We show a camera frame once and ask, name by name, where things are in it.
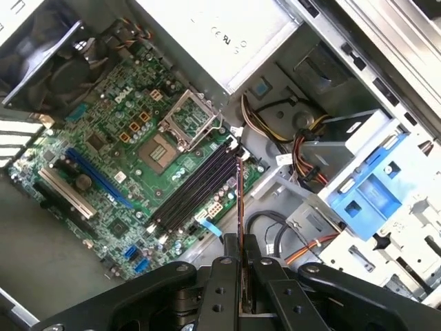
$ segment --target cable bundle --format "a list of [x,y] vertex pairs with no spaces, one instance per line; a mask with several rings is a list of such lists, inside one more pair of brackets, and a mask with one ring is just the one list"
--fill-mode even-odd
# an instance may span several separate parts
[[323,115],[321,118],[317,119],[307,130],[300,130],[294,136],[294,148],[292,150],[292,162],[294,165],[294,170],[300,175],[300,179],[303,181],[317,181],[323,185],[328,184],[328,180],[326,177],[320,173],[320,168],[318,166],[314,166],[308,163],[301,155],[300,155],[300,147],[302,143],[306,141],[307,138],[313,139],[315,136],[319,135],[324,126],[321,123],[328,118],[329,115]]

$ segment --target pcie slot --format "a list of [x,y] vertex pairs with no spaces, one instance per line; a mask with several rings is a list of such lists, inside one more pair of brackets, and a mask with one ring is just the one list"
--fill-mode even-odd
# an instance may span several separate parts
[[107,193],[109,193],[115,200],[121,202],[123,205],[129,208],[133,208],[133,205],[126,200],[123,195],[116,189],[88,160],[81,156],[74,148],[68,148],[66,155],[73,161],[77,162],[81,169],[92,180],[99,184]]
[[210,197],[235,169],[233,152],[224,144],[153,215],[166,230],[176,230],[189,215]]
[[185,200],[186,194],[192,190],[195,186],[200,185],[201,178],[203,178],[207,173],[213,171],[216,164],[219,164],[224,158],[229,157],[227,154],[227,144],[219,146],[219,148],[203,163],[203,165],[190,176],[185,183],[177,189],[168,200],[159,207],[156,212],[150,217],[152,220],[158,220],[163,218],[163,216],[168,213],[171,209],[176,207],[177,203]]
[[54,206],[58,209],[64,216],[66,216],[78,229],[90,235],[93,239],[98,238],[98,234],[95,230],[90,226],[88,221],[82,220],[81,215],[76,210],[71,210],[72,207],[70,203],[68,203],[65,199],[61,198],[54,191],[52,191],[46,184],[43,182],[37,181],[32,186],[37,192],[43,195],[45,199],[45,207],[49,208]]
[[69,186],[55,170],[42,168],[39,175],[48,182],[51,188],[56,190],[64,199],[70,202],[86,219],[90,219],[96,214],[93,208],[77,191]]

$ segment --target black mount arm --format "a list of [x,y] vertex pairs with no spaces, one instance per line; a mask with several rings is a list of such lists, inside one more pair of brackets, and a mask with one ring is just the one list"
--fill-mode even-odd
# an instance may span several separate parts
[[282,268],[261,256],[252,234],[242,261],[238,252],[237,237],[226,234],[225,256],[211,267],[170,263],[31,331],[441,330],[440,311],[328,266]]

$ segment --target orange wire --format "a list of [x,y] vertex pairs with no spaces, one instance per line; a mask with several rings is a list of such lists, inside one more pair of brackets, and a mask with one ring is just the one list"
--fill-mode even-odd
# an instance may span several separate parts
[[[319,243],[324,243],[326,241],[335,239],[338,236],[338,234],[331,234],[329,236],[325,236],[322,238],[318,239]],[[317,241],[311,241],[307,247],[303,247],[301,249],[299,249],[297,252],[294,252],[293,254],[291,254],[290,256],[288,256],[285,261],[287,264],[291,264],[293,263],[296,259],[298,259],[299,257],[301,257],[302,255],[306,254],[311,248],[316,247],[317,246]]]

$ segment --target yellow wire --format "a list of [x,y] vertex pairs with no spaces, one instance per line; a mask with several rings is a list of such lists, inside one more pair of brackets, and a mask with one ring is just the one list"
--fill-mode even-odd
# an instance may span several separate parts
[[327,117],[329,117],[329,115],[323,115],[323,116],[319,117],[309,126],[309,129],[313,130],[321,121],[323,121]]

